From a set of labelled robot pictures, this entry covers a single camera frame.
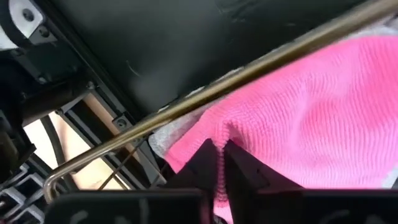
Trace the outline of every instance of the metal bar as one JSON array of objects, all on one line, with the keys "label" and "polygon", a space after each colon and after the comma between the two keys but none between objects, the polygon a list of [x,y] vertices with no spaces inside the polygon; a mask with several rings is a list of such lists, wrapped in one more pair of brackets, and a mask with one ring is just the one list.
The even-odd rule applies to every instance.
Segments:
[{"label": "metal bar", "polygon": [[200,106],[205,105],[222,95],[230,93],[255,79],[289,64],[303,56],[324,47],[333,41],[382,19],[398,10],[397,0],[368,1],[356,7],[349,13],[332,20],[306,34],[297,40],[284,45],[271,53],[253,61],[237,74],[220,80],[201,92],[193,95],[181,103],[156,114],[155,116],[137,123],[132,129],[122,133],[104,144],[90,149],[56,168],[44,183],[44,195],[47,202],[54,199],[51,189],[55,181],[65,174],[81,167],[93,159],[125,145],[135,138],[142,137],[155,128],[161,127],[172,120],[185,115]]},{"label": "metal bar", "polygon": [[84,95],[88,91],[87,83],[85,79],[74,79],[46,86],[21,104],[22,125],[26,126]]},{"label": "metal bar", "polygon": [[[129,122],[129,118],[125,114],[115,118],[112,123],[120,131],[120,133],[133,127],[133,125]],[[144,172],[146,173],[149,182],[153,183],[156,177],[160,175],[160,178],[158,178],[158,184],[165,184],[166,180],[159,173],[159,166],[157,165],[157,161],[155,160],[152,149],[147,141],[141,144],[140,148],[136,151],[136,154],[139,158],[140,164],[144,168]]]}]

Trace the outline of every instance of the pink knit fabric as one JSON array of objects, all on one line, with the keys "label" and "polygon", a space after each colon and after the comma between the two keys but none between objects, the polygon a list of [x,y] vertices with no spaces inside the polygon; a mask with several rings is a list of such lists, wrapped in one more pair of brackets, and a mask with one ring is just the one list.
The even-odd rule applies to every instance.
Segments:
[{"label": "pink knit fabric", "polygon": [[[178,172],[208,138],[307,188],[380,187],[398,159],[398,37],[342,41],[235,91],[166,160]],[[231,223],[218,172],[215,213]]]}]

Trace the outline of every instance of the metal frame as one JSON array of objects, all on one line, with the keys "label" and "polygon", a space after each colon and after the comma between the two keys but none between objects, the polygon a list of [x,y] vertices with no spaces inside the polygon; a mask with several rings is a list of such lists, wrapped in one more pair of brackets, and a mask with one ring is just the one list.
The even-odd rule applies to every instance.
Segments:
[{"label": "metal frame", "polygon": [[[125,116],[126,121],[135,125],[143,118],[143,115],[134,103],[117,87],[110,78],[108,72],[102,67],[101,63],[93,55],[91,50],[80,39],[73,27],[67,22],[58,9],[49,0],[36,1],[47,18],[46,27],[58,39],[63,40],[78,54],[89,68],[85,72],[93,78],[92,94],[106,111],[114,118]],[[60,116],[86,141],[90,147],[98,146],[113,137],[112,133],[103,125],[100,119],[84,104],[75,102],[76,105],[68,105],[67,110],[62,108]],[[140,162],[131,159],[120,171],[120,178],[128,184],[131,189],[145,189],[158,179],[159,166],[148,145],[145,142],[140,150],[137,151]],[[121,165],[121,161],[128,155],[127,150],[120,150],[116,154],[105,155],[102,159],[107,165],[115,170]]]},{"label": "metal frame", "polygon": [[125,133],[94,147],[89,151],[80,154],[69,162],[56,168],[44,183],[44,194],[48,202],[54,199],[52,189],[55,182],[65,174],[74,171],[76,168],[86,165],[93,159],[104,156],[105,154],[117,149],[133,139],[143,137],[155,128],[161,127],[172,120],[187,114],[206,103],[217,99],[251,81],[287,65],[300,57],[306,56],[316,49],[334,42],[366,25],[398,10],[398,1],[379,0],[366,2],[349,13],[320,26],[317,29],[301,36],[290,44],[287,44],[273,52],[250,63],[237,74],[216,82],[214,85],[205,88],[201,92],[184,99],[175,106],[156,114],[135,125]]},{"label": "metal frame", "polygon": [[[90,147],[98,146],[113,138],[111,131],[83,101],[78,102],[68,111],[59,115]],[[115,170],[121,165],[121,161],[126,157],[126,154],[128,154],[127,150],[121,148],[117,153],[103,156],[102,160],[112,170]],[[119,171],[118,176],[130,189],[146,189],[150,186],[150,183],[142,173],[143,168],[140,163],[135,158],[131,158]]]}]

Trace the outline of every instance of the metal rod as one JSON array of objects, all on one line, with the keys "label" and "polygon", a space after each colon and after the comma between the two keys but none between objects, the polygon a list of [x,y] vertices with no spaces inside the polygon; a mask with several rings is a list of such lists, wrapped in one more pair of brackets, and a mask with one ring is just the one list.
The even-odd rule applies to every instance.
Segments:
[{"label": "metal rod", "polygon": [[157,113],[155,116],[137,123],[133,128],[115,136],[104,144],[94,147],[56,168],[44,183],[44,196],[47,202],[54,199],[52,189],[56,181],[65,174],[99,158],[113,149],[119,148],[135,138],[161,127],[231,91],[284,65],[306,56],[344,36],[376,22],[398,11],[397,0],[368,1],[349,13],[314,29],[271,53],[251,62],[237,74],[222,79],[201,92],[184,99],[181,103]]}]

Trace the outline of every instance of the black metal frame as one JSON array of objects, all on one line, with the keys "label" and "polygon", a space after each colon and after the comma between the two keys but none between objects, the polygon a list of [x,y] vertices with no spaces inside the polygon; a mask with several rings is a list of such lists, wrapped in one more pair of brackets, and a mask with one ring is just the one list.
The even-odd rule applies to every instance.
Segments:
[{"label": "black metal frame", "polygon": [[[142,113],[110,79],[108,72],[53,3],[49,0],[36,1],[35,3],[47,18],[45,27],[58,41],[66,42],[87,67],[84,68],[85,73],[93,79],[93,84],[95,83],[95,90],[92,91],[92,94],[106,111],[115,120],[123,117],[130,126],[142,120],[144,118]],[[68,108],[62,108],[59,114],[90,147],[95,147],[113,137],[109,129],[82,101],[74,102],[74,105],[68,105]],[[120,131],[124,131],[129,126],[120,127],[116,125],[116,127]],[[121,169],[120,178],[132,189],[146,189],[156,184],[153,183],[154,181],[164,184],[163,181],[159,181],[160,169],[149,144],[144,142],[137,153],[141,163],[131,159]],[[115,154],[105,155],[102,159],[112,170],[115,170],[127,155],[127,150],[119,150]]]},{"label": "black metal frame", "polygon": [[[113,137],[111,131],[83,101],[78,102],[70,110],[64,111],[60,116],[90,147],[95,147]],[[115,170],[127,154],[127,149],[122,148],[114,154],[103,156],[102,160]],[[131,189],[146,189],[150,183],[142,173],[143,168],[140,163],[135,158],[131,158],[120,170],[119,177]]]}]

